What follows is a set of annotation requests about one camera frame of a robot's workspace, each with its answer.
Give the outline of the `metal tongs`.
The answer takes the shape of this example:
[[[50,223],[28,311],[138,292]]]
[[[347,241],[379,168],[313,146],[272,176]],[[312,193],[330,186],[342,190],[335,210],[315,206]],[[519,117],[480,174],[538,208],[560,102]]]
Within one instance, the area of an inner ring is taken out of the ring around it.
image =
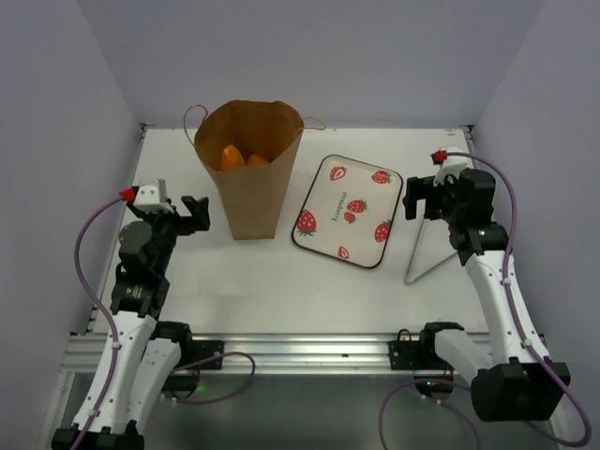
[[[414,239],[414,242],[413,242],[412,251],[411,251],[411,254],[410,254],[410,257],[409,257],[409,260],[408,260],[408,265],[407,265],[406,270],[404,272],[403,284],[405,286],[412,286],[412,285],[420,282],[424,278],[432,275],[434,272],[438,271],[444,265],[446,265],[447,263],[450,263],[458,255],[456,252],[454,252],[453,254],[451,254],[451,255],[445,257],[444,259],[436,262],[435,264],[433,264],[432,266],[430,266],[427,270],[423,271],[422,273],[420,273],[420,274],[418,274],[416,276],[413,276],[413,269],[415,267],[415,262],[416,262],[418,250],[419,250],[419,247],[420,247],[420,243],[421,243],[421,238],[424,235],[425,222],[426,222],[426,220],[424,218],[422,218],[421,221],[420,221],[420,223],[419,223],[417,235],[416,235],[416,237]]]

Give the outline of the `brown paper bag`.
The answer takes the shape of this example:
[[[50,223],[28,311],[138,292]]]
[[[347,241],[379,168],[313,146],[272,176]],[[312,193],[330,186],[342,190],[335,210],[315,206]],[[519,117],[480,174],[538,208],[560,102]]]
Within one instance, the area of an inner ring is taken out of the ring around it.
[[[276,235],[305,125],[300,113],[283,101],[232,100],[206,111],[194,135],[185,132],[217,187],[235,240]],[[243,158],[256,154],[265,165],[220,169],[222,151],[234,145]]]

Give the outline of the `orange fake baguette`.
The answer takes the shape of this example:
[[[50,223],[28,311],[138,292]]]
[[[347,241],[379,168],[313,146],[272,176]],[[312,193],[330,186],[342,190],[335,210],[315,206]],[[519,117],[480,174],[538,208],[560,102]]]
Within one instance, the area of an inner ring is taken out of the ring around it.
[[[220,170],[222,172],[245,166],[246,161],[235,145],[230,144],[222,151],[220,160]]]

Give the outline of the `orange fake bread roll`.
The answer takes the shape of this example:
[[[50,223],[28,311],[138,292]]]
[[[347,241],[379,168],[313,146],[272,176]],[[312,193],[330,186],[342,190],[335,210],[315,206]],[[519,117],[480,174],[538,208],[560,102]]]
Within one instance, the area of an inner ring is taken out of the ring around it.
[[[268,165],[268,164],[269,164],[268,159],[266,159],[265,157],[262,157],[261,155],[257,155],[257,154],[252,154],[247,160],[248,166],[262,166],[262,165]]]

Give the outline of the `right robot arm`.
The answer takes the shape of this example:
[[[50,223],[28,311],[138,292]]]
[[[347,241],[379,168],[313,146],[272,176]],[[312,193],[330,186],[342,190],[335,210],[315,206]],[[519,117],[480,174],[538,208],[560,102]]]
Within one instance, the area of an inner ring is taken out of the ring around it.
[[[423,365],[444,362],[469,384],[472,405],[484,422],[546,421],[571,381],[566,364],[553,362],[535,331],[520,293],[508,233],[495,222],[492,174],[466,168],[459,174],[412,177],[403,199],[405,217],[424,217],[448,225],[457,251],[479,298],[491,341],[485,353],[455,322],[428,322],[419,334],[417,355]]]

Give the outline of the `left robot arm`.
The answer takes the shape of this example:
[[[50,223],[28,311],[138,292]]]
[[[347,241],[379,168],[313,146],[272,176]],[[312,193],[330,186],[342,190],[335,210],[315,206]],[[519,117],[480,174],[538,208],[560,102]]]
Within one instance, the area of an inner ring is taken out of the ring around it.
[[[188,366],[195,346],[188,324],[163,322],[170,283],[168,264],[178,237],[210,228],[209,200],[182,197],[180,215],[170,202],[144,205],[142,191],[121,197],[136,220],[119,233],[119,263],[109,307],[109,332],[96,374],[72,424],[57,429],[53,449],[142,449],[143,431],[174,368]]]

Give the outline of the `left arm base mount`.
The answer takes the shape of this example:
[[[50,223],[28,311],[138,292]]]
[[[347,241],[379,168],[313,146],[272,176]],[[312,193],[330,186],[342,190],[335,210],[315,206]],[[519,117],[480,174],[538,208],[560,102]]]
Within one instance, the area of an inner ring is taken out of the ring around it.
[[[222,340],[194,340],[193,347],[185,350],[175,367],[179,368],[193,362],[202,361],[206,358],[217,356],[224,351]],[[201,375],[203,372],[212,372],[222,369],[220,359],[184,369],[174,375],[170,375],[161,393],[170,398],[190,398],[192,394],[201,389]]]

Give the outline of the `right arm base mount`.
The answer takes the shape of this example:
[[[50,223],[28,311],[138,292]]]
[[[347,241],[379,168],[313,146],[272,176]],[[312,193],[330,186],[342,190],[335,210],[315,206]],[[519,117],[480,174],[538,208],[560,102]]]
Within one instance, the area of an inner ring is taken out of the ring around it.
[[[419,334],[402,328],[397,337],[387,343],[389,367],[392,371],[410,372],[414,380],[421,380],[414,389],[426,398],[449,399],[454,387],[440,380],[453,382],[454,369],[431,352],[427,332]]]

